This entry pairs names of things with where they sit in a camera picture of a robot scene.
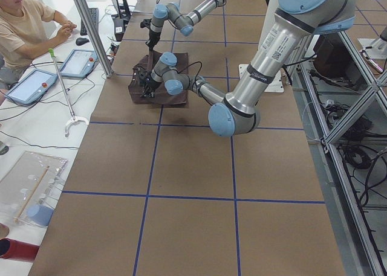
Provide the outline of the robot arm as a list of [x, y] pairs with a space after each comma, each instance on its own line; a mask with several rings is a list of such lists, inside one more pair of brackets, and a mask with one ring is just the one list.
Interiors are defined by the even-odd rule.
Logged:
[[152, 51], [154, 46], [158, 44], [165, 21], [169, 21], [183, 36], [189, 36], [196, 24], [216, 8], [224, 6], [226, 2], [227, 0], [204, 0], [188, 14], [183, 14], [180, 11], [180, 6], [174, 2], [166, 5], [156, 4], [152, 17], [144, 19], [140, 23], [140, 28], [149, 30], [149, 39], [146, 41], [146, 45]]
[[315, 34], [347, 30], [355, 20], [356, 0], [277, 2], [272, 12], [275, 21], [232, 92], [217, 90], [201, 76], [180, 74], [176, 56], [165, 52], [142, 76], [143, 95], [151, 96], [159, 86], [164, 86], [170, 95], [190, 90], [210, 104], [208, 121], [217, 135], [233, 136], [253, 131], [260, 121], [256, 108], [260, 96], [300, 40]]

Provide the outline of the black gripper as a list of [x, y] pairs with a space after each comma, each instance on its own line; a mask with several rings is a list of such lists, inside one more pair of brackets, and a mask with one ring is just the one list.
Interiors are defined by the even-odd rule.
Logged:
[[146, 90], [143, 91], [142, 97], [155, 97], [155, 91], [160, 87], [160, 82], [152, 77], [146, 78]]
[[148, 47], [149, 51], [154, 50], [154, 46], [158, 44], [159, 40], [160, 40], [160, 33], [150, 30], [149, 39], [146, 41], [146, 46]]

